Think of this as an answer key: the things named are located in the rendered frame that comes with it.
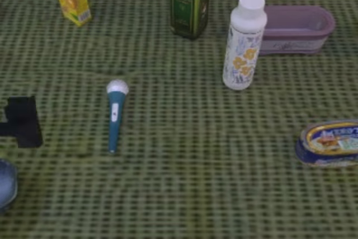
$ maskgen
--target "teal microphone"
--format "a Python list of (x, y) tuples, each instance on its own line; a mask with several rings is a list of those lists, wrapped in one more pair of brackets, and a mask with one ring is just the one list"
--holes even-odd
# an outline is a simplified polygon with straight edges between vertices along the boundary
[(110, 137), (108, 148), (110, 153), (116, 153), (117, 151), (122, 109), (128, 92), (127, 83), (119, 79), (111, 81), (107, 86), (107, 94), (110, 100)]

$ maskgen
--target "purple plastic container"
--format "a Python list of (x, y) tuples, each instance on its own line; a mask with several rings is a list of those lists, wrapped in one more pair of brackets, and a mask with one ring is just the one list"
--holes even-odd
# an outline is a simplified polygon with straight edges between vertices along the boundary
[(261, 55), (317, 53), (336, 27), (332, 14), (317, 6), (266, 6), (265, 11)]

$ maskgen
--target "dark green container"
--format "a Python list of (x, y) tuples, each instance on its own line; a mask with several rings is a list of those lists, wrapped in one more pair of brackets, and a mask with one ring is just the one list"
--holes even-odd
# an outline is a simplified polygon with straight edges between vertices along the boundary
[(171, 0), (171, 29), (186, 38), (195, 39), (208, 24), (209, 0)]

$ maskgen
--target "green checkered tablecloth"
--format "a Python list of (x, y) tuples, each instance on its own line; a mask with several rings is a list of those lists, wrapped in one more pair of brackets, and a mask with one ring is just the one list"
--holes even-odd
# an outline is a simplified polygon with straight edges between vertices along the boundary
[[(253, 85), (222, 83), (237, 1), (213, 1), (202, 37), (172, 35), (165, 1), (92, 2), (77, 28), (57, 1), (0, 1), (0, 106), (36, 95), (45, 143), (19, 169), (1, 239), (358, 238), (358, 170), (304, 167), (309, 123), (358, 118), (358, 1), (318, 4), (337, 29), (317, 55), (260, 57)], [(106, 85), (127, 81), (119, 154)]]

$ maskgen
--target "microphone head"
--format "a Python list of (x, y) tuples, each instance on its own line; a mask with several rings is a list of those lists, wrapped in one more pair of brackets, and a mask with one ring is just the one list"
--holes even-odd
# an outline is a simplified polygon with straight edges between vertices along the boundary
[(107, 85), (107, 93), (111, 92), (122, 92), (127, 95), (127, 93), (129, 92), (129, 87), (124, 81), (120, 79), (115, 79)]

